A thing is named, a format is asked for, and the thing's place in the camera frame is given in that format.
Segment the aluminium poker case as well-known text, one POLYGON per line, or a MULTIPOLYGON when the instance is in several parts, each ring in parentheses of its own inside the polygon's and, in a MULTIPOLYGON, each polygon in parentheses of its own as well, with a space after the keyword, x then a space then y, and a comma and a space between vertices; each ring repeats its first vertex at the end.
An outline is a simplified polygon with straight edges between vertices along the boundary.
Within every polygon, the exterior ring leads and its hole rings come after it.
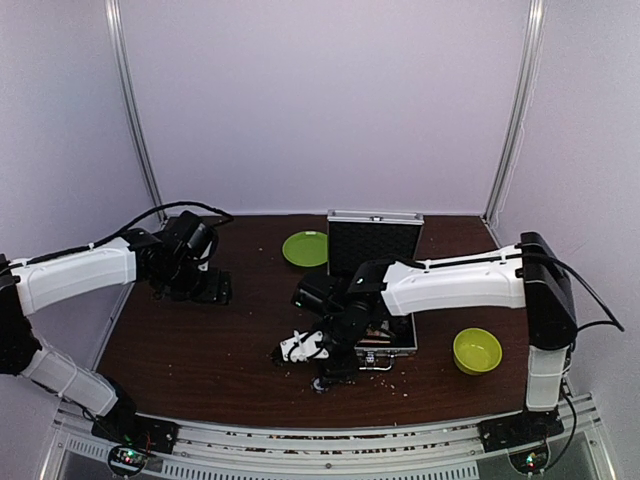
MULTIPOLYGON (((380 212, 331 209, 327 213, 328 274, 351 280, 366 262, 413 259, 421 239, 424 217, 414 212, 380 212)), ((418 350, 415 317, 391 316, 384 308, 375 311, 369 328, 383 327, 396 339, 391 344, 355 347, 363 371, 389 371, 399 357, 418 350)))

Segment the red card deck box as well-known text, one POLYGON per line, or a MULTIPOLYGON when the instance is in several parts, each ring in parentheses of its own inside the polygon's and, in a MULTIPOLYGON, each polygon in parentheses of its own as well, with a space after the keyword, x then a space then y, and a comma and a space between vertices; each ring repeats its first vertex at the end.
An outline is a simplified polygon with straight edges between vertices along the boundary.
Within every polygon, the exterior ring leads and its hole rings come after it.
POLYGON ((368 328, 360 340, 361 344, 391 344, 396 339, 396 335, 383 327, 368 328))

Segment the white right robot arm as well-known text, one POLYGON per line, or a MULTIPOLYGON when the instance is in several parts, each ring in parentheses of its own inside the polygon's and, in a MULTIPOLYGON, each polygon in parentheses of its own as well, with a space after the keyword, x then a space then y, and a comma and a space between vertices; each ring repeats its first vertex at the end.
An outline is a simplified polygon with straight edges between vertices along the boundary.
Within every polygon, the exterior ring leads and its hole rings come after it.
POLYGON ((318 362, 313 387, 324 392, 354 377, 356 345, 383 315, 523 309, 529 339, 526 394, 512 430, 519 440, 530 442, 551 424, 568 352, 584 329, 576 318, 573 280, 601 307, 603 324, 622 326, 593 287, 557 258, 537 232, 524 232, 514 245, 475 255, 435 260, 389 255, 362 263, 346 278, 311 273, 299 282, 292 302, 319 320, 310 331, 281 341, 276 351, 286 362, 318 362))

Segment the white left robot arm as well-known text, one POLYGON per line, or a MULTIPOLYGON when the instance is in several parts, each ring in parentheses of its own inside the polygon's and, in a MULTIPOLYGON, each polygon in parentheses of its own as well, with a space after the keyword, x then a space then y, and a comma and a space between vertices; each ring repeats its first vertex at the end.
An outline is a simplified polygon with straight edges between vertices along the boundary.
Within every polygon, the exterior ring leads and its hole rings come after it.
POLYGON ((196 201, 175 201, 141 213, 92 243, 1 260, 1 373, 23 377, 78 405, 123 444, 144 433, 137 407, 113 379, 79 365, 38 337, 30 318, 49 307, 116 286, 146 283, 178 302, 225 305, 230 275, 213 268, 219 228, 231 214, 196 201))

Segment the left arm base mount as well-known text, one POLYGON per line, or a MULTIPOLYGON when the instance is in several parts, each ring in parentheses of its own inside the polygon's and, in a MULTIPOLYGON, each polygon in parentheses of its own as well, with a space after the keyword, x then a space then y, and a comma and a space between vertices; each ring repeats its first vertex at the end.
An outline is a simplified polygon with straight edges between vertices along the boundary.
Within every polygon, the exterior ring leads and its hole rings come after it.
POLYGON ((135 415, 127 428, 116 426, 102 417, 91 417, 91 434, 121 445, 133 447, 145 453, 171 454, 179 426, 175 422, 135 415))

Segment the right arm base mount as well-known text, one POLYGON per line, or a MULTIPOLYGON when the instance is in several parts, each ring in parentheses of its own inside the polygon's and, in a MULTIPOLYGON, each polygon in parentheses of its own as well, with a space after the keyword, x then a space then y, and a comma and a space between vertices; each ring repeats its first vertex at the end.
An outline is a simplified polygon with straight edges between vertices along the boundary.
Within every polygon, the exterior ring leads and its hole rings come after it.
POLYGON ((486 453, 541 442, 564 432, 559 413, 523 411, 481 421, 478 433, 486 453))

